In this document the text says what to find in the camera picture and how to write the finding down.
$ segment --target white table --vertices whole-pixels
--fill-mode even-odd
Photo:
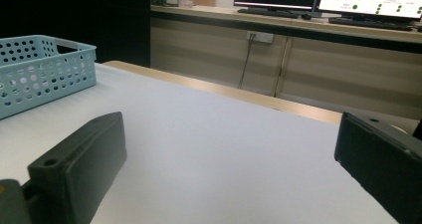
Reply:
[[[96,69],[95,87],[0,120],[1,178],[23,184],[30,162],[120,111],[128,159],[93,223],[396,223],[334,160],[338,124]]]

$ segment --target electrical outlet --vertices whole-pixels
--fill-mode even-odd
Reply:
[[[263,42],[263,43],[273,43],[274,34],[248,31],[248,33],[246,34],[246,39],[249,40],[252,35],[255,35],[253,37],[253,41]]]

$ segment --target beige wall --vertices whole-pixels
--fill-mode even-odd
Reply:
[[[151,67],[237,87],[246,33],[152,19]],[[283,99],[422,117],[422,55],[275,36],[273,44],[253,44],[246,71],[248,91],[271,96],[279,82]]]

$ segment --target basket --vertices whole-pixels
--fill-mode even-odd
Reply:
[[[0,39],[0,119],[94,86],[95,49],[40,35]]]

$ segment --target white screen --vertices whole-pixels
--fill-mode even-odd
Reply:
[[[420,18],[422,0],[320,0],[321,10]]]

